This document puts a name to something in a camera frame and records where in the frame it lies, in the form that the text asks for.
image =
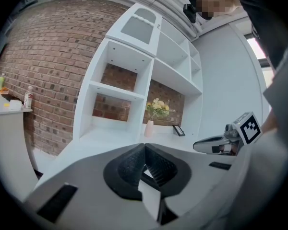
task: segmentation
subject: brick wall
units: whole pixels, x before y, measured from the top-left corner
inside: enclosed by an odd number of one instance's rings
[[[126,11],[120,4],[57,0],[25,10],[0,57],[5,86],[24,100],[34,87],[33,112],[24,117],[32,146],[58,155],[72,139],[83,76],[107,30]]]

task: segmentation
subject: bottle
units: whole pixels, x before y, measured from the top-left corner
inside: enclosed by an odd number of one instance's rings
[[[24,108],[31,109],[31,103],[33,99],[32,90],[33,90],[33,87],[29,86],[27,92],[24,95]]]
[[[0,76],[0,90],[3,87],[3,83],[4,83],[4,73],[2,74],[2,76]]]

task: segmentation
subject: white wall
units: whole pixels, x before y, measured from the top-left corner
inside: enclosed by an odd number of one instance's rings
[[[203,72],[198,139],[223,134],[225,125],[244,112],[253,111],[262,124],[269,112],[262,95],[264,77],[243,35],[224,25],[200,36],[193,45],[200,53]]]

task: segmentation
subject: yellow flower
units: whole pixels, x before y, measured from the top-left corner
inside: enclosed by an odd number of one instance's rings
[[[153,108],[154,108],[154,109],[161,109],[162,107],[161,107],[161,105],[159,105],[158,103],[154,103],[154,104],[153,104]]]
[[[164,107],[164,106],[165,106],[165,104],[164,104],[163,101],[158,101],[158,104],[159,104],[161,107]]]

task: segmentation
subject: black slot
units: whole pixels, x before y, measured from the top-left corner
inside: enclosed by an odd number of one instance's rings
[[[56,222],[77,190],[77,187],[65,184],[41,207],[37,214],[50,222]]]
[[[219,163],[219,162],[212,162],[209,166],[227,171],[231,168],[231,164]]]

